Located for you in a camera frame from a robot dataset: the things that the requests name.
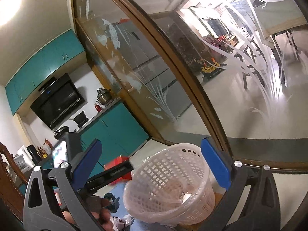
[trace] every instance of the stainless steel pot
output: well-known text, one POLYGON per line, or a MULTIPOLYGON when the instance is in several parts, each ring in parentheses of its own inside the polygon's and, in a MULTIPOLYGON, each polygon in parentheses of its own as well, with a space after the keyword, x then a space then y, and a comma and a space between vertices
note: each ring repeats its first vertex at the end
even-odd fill
POLYGON ((110 102, 112 100, 112 96, 110 94, 110 90, 107 89, 103 89, 103 88, 99 88, 97 90, 97 101, 101 104, 101 105, 105 105, 108 102, 110 102))

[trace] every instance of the brown bottle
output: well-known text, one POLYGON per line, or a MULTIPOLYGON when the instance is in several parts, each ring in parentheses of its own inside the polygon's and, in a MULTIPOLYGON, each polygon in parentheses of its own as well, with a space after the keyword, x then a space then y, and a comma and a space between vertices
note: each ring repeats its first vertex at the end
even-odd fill
POLYGON ((52 144, 51 144, 51 142, 50 141, 48 141, 47 139, 45 139, 45 144, 47 144, 50 148, 51 148, 51 150, 53 150, 53 146, 52 146, 52 144))

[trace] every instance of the white plastic basket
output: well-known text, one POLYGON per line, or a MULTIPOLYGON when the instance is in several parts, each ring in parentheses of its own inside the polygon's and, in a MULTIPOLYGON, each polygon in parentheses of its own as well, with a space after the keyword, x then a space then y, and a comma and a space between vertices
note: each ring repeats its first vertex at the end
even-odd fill
POLYGON ((176 226, 201 222, 215 206, 209 171, 198 146, 172 145, 144 160, 134 172, 124 189, 125 208, 147 223, 176 226), (191 195, 183 202, 186 193, 191 195))

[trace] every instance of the black clamp handle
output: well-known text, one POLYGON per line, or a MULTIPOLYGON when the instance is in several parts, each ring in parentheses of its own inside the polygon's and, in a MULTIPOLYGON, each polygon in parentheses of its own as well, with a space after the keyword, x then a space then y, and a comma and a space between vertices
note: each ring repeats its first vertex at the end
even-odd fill
MULTIPOLYGON (((129 161, 118 164, 88 180, 83 188, 86 195, 133 170, 129 161)), ((23 210, 26 231, 104 231, 87 209, 81 195, 72 188, 71 165, 63 162, 58 168, 35 166, 28 182, 23 210), (58 186, 63 204, 75 220, 74 226, 64 219, 52 186, 58 186)))
POLYGON ((279 198, 275 180, 270 170, 267 171, 262 168, 255 174, 245 165, 237 167, 230 188, 198 229, 198 231, 239 230, 280 230, 279 198), (227 225, 246 185, 251 185, 251 188, 243 210, 237 221, 227 225))

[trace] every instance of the countertop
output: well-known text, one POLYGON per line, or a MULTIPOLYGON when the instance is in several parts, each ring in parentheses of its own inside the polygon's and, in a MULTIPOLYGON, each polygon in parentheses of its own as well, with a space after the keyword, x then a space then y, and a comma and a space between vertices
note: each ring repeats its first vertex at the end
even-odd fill
POLYGON ((110 108, 112 108, 116 103, 120 102, 121 98, 115 98, 112 102, 110 102, 108 105, 106 105, 100 112, 98 112, 95 116, 93 116, 91 119, 89 119, 81 128, 76 130, 76 133, 80 133, 82 130, 84 130, 87 126, 89 126, 93 121, 95 121, 98 117, 100 117, 102 114, 104 114, 106 111, 108 111, 110 108))

